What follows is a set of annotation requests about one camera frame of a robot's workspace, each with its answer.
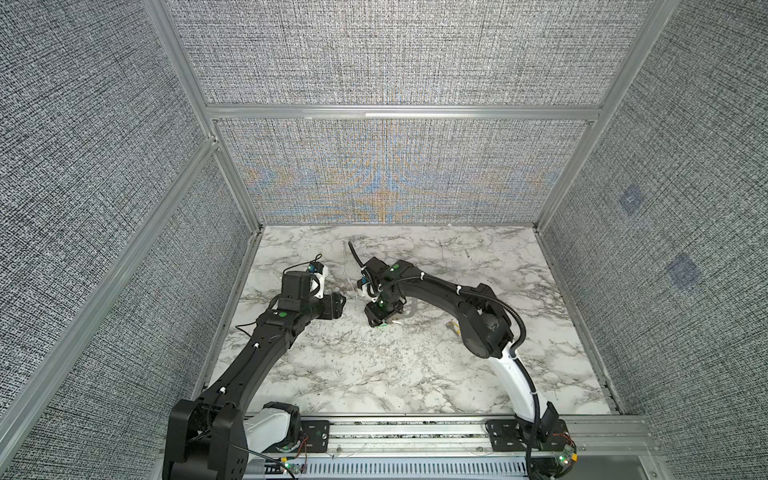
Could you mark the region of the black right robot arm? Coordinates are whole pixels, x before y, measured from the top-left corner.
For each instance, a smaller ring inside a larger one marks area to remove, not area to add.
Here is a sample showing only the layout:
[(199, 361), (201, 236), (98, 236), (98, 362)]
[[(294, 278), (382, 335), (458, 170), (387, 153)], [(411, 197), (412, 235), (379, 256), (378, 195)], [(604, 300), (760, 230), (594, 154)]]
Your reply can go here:
[(558, 479), (570, 473), (577, 462), (577, 446), (555, 405), (537, 389), (519, 355), (527, 329), (514, 308), (486, 284), (454, 284), (403, 260), (389, 265), (373, 257), (359, 267), (361, 278), (356, 287), (369, 298), (365, 315), (371, 327), (379, 327), (401, 313), (410, 299), (424, 301), (452, 316), (464, 347), (491, 364), (512, 401), (529, 477)]

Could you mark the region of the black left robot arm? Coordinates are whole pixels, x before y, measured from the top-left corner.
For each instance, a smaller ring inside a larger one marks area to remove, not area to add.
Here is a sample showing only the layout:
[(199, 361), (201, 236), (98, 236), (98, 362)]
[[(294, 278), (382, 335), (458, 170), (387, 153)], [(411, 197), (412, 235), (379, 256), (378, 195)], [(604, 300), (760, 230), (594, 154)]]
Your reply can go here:
[(281, 292), (255, 321), (245, 347), (213, 384), (194, 400), (172, 408), (165, 440), (164, 479), (241, 479), (253, 457), (294, 477), (291, 468), (264, 450), (299, 441), (299, 409), (269, 404), (257, 422), (263, 439), (248, 443), (244, 415), (269, 371), (311, 321), (341, 317), (346, 298), (327, 293), (329, 269), (314, 260), (304, 271), (285, 271)]

